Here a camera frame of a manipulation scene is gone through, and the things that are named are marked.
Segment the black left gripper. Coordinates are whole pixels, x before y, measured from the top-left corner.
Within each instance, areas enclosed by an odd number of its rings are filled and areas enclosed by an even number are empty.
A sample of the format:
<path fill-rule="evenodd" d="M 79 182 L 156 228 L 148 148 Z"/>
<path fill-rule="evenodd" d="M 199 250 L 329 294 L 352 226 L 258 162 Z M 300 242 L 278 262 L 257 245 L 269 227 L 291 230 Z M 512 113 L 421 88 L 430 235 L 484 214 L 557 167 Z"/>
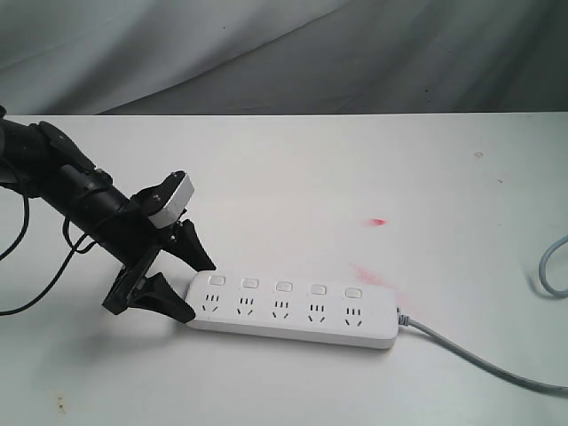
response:
<path fill-rule="evenodd" d="M 104 215 L 93 226 L 94 240 L 122 263 L 102 305 L 114 315 L 129 308 L 160 313 L 181 324 L 195 319 L 194 309 L 171 287 L 161 272 L 146 274 L 161 250 L 195 271 L 215 271 L 217 267 L 201 245 L 194 224 L 186 219 L 157 229 L 145 214 L 153 188 L 145 188 L 127 198 L 115 188 L 95 199 Z"/>

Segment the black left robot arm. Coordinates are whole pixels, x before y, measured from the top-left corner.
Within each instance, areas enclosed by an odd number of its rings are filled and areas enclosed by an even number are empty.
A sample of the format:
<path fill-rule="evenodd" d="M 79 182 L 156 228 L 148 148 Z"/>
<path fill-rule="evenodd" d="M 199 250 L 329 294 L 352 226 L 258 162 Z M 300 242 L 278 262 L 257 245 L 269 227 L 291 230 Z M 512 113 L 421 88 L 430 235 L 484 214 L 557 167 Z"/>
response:
<path fill-rule="evenodd" d="M 64 234 L 69 225 L 76 225 L 121 263 L 102 303 L 108 311 L 118 315 L 137 308 L 182 324 L 194 320 L 194 309 L 162 273 L 146 275 L 162 251 L 197 272 L 216 268 L 193 222 L 182 218 L 194 193 L 184 171 L 127 197 L 54 125 L 2 119 L 1 186 L 21 195 L 25 203 L 43 199 L 64 217 Z"/>

